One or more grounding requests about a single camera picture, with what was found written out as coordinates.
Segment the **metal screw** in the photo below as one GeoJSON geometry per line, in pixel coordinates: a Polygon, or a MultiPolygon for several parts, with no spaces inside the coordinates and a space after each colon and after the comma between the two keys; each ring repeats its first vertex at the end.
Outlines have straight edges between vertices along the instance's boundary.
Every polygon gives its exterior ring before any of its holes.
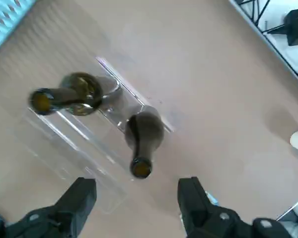
{"type": "Polygon", "coordinates": [[[38,214],[33,214],[33,215],[30,216],[29,220],[34,221],[34,220],[38,219],[39,217],[40,216],[38,214]]]}
{"type": "Polygon", "coordinates": [[[273,225],[271,224],[270,221],[267,221],[267,220],[262,220],[260,221],[260,224],[265,227],[265,228],[271,228],[273,225]]]}
{"type": "Polygon", "coordinates": [[[222,212],[222,213],[220,214],[220,218],[221,218],[222,220],[228,220],[228,219],[229,219],[229,215],[228,215],[227,213],[225,213],[225,212],[222,212]]]}

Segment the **black object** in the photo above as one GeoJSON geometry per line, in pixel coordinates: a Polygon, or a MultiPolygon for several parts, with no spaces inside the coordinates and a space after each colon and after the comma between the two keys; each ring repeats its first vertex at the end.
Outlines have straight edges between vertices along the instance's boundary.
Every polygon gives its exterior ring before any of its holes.
{"type": "Polygon", "coordinates": [[[213,205],[197,177],[179,180],[178,204],[188,238],[291,238],[275,220],[257,218],[251,226],[235,211],[213,205]]]}
{"type": "Polygon", "coordinates": [[[40,88],[29,98],[31,108],[40,115],[66,109],[76,116],[85,116],[102,103],[103,90],[97,78],[83,72],[67,75],[60,88],[40,88]]]}
{"type": "Polygon", "coordinates": [[[130,171],[136,178],[145,179],[151,174],[152,153],[160,146],[163,136],[163,123],[153,107],[144,106],[128,119],[125,139],[134,151],[130,171]]]}
{"type": "Polygon", "coordinates": [[[9,227],[0,221],[0,238],[76,238],[95,202],[95,180],[78,178],[54,206],[31,211],[9,227]]]}
{"type": "Polygon", "coordinates": [[[298,9],[290,11],[280,27],[267,31],[269,34],[287,35],[289,46],[298,45],[298,9]]]}

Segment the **dark green glass bottle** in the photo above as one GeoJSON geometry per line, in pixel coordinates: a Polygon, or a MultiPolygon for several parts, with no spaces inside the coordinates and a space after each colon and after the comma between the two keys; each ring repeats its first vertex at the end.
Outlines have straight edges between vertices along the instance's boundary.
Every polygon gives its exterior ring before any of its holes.
{"type": "Polygon", "coordinates": [[[152,154],[164,137],[164,126],[157,110],[143,106],[126,123],[125,139],[133,150],[130,171],[136,178],[145,179],[152,172],[152,154]]]}

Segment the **black wire rack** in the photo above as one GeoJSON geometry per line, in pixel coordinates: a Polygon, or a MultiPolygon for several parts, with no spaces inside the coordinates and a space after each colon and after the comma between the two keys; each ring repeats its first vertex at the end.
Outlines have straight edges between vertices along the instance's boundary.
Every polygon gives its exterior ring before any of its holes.
{"type": "Polygon", "coordinates": [[[286,64],[286,66],[298,78],[298,72],[291,66],[291,64],[286,60],[286,58],[283,56],[283,54],[276,48],[276,46],[274,46],[270,42],[270,40],[264,34],[264,33],[270,33],[274,30],[282,28],[284,26],[284,24],[281,24],[281,25],[278,25],[276,27],[272,27],[272,28],[269,28],[269,29],[265,29],[265,30],[259,28],[259,22],[262,19],[263,14],[267,10],[267,7],[271,3],[271,0],[266,0],[266,2],[265,2],[265,4],[263,5],[262,8],[260,6],[260,3],[261,4],[263,4],[263,3],[260,2],[260,0],[231,0],[231,2],[234,2],[233,5],[235,5],[235,7],[237,6],[241,10],[241,12],[243,12],[244,17],[247,17],[250,20],[251,24],[253,24],[253,26],[258,30],[258,33],[260,33],[266,39],[266,42],[273,48],[275,53],[277,53],[277,55],[282,59],[282,61],[286,64]],[[251,3],[250,12],[247,12],[244,9],[244,6],[248,3],[251,3]]]}

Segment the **bottle neck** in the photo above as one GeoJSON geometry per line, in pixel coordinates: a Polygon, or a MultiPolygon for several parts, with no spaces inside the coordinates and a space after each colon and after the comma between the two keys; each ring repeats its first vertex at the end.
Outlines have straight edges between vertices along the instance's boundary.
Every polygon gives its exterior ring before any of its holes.
{"type": "Polygon", "coordinates": [[[146,158],[151,160],[153,148],[151,143],[144,140],[137,141],[134,147],[133,159],[135,158],[146,158]]]}

